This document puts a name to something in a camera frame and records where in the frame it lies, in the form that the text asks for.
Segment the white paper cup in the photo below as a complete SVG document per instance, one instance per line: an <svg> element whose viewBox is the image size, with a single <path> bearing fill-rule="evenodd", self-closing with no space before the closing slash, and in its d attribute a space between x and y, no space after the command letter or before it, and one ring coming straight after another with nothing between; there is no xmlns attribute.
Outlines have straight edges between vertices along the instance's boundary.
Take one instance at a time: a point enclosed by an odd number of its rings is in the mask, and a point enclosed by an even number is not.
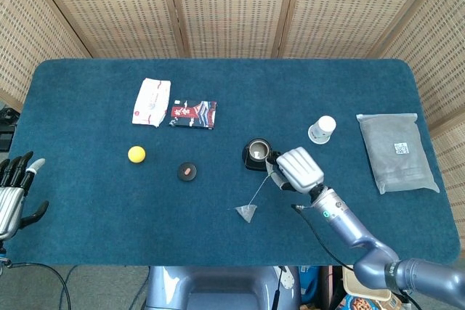
<svg viewBox="0 0 465 310"><path fill-rule="evenodd" d="M331 138L335 128L336 121L331 116L324 115L309 127L308 137L313 143L325 144Z"/></svg>

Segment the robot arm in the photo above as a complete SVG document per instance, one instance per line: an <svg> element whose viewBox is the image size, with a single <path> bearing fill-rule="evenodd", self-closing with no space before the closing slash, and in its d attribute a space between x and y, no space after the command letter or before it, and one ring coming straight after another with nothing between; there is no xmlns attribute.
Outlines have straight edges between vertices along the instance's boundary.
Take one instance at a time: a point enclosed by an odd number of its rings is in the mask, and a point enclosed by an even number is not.
<svg viewBox="0 0 465 310"><path fill-rule="evenodd" d="M465 273L449 266L411 258L401 261L396 252L376 239L346 203L323 184L323 172L299 147L277 159L280 170L296 191L310 194L318 210L349 247L366 249L354 264L357 279L371 289L416 290L439 301L465 309Z"/></svg>

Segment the white label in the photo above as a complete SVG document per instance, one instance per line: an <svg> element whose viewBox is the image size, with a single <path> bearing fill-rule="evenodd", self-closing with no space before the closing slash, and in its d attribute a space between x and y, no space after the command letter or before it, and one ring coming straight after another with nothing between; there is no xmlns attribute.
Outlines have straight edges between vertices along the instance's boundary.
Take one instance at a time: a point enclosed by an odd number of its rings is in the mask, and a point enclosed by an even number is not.
<svg viewBox="0 0 465 310"><path fill-rule="evenodd" d="M407 143L394 143L396 154L408 154Z"/></svg>

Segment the wicker panel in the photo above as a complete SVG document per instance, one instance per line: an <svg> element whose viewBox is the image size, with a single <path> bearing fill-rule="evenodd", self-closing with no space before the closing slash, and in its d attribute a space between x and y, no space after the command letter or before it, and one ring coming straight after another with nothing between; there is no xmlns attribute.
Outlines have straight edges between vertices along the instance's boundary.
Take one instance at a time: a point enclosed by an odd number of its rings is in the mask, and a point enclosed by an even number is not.
<svg viewBox="0 0 465 310"><path fill-rule="evenodd" d="M465 0L425 0L384 53L415 73L428 122L465 105Z"/></svg>
<svg viewBox="0 0 465 310"><path fill-rule="evenodd" d="M96 57L178 57L166 0L55 0Z"/></svg>
<svg viewBox="0 0 465 310"><path fill-rule="evenodd" d="M296 0L284 57L365 57L406 0Z"/></svg>
<svg viewBox="0 0 465 310"><path fill-rule="evenodd" d="M283 0L182 0L193 57L270 57Z"/></svg>
<svg viewBox="0 0 465 310"><path fill-rule="evenodd" d="M465 123L433 138L461 245L465 246Z"/></svg>
<svg viewBox="0 0 465 310"><path fill-rule="evenodd" d="M0 89L20 110L36 66L57 57L85 57L74 33L63 26L46 0L1 0Z"/></svg>

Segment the table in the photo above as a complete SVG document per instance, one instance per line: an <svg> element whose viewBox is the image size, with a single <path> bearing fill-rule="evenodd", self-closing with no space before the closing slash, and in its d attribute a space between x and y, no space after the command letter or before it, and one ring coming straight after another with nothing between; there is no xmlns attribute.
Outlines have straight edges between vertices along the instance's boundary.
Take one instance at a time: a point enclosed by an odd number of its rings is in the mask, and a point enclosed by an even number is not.
<svg viewBox="0 0 465 310"><path fill-rule="evenodd" d="M174 99L216 100L214 130L132 125L144 78L171 81ZM418 127L440 194L419 189L380 195L355 115L418 113ZM337 128L316 145L307 129L321 115ZM245 205L264 178L241 151L254 137L285 152L303 146L325 182L401 258L448 263L458 234L410 68L399 60L91 60L43 62L36 69L11 156L46 158L25 203L42 200L44 218L5 247L13 261L48 264L326 265L334 264L290 204L307 203L271 181L247 224ZM136 144L143 163L127 159ZM192 182L177 178L192 161ZM346 248L323 217L305 214L344 262Z"/></svg>

